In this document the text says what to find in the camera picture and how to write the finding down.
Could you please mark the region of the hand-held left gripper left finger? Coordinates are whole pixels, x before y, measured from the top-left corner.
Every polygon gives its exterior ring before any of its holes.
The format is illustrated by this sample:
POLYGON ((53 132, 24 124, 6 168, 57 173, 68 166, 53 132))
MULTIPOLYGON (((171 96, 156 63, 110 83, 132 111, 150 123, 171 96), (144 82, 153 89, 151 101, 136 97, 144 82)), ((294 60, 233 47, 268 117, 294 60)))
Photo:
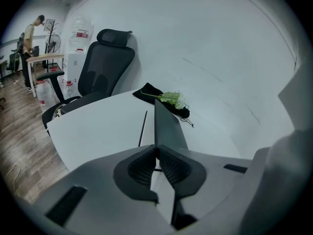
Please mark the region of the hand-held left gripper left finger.
POLYGON ((150 189, 156 152, 146 145, 79 166, 35 201, 38 226, 47 235, 173 233, 150 189))

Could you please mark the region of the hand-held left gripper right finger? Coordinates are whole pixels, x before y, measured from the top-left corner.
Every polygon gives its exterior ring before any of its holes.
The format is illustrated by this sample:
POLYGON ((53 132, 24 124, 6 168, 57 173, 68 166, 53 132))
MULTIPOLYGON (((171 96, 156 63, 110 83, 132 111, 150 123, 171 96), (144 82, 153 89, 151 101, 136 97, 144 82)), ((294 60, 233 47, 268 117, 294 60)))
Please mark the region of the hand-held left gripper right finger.
POLYGON ((221 203, 239 182, 251 160, 159 146, 160 167, 174 190, 171 225, 180 230, 221 203))

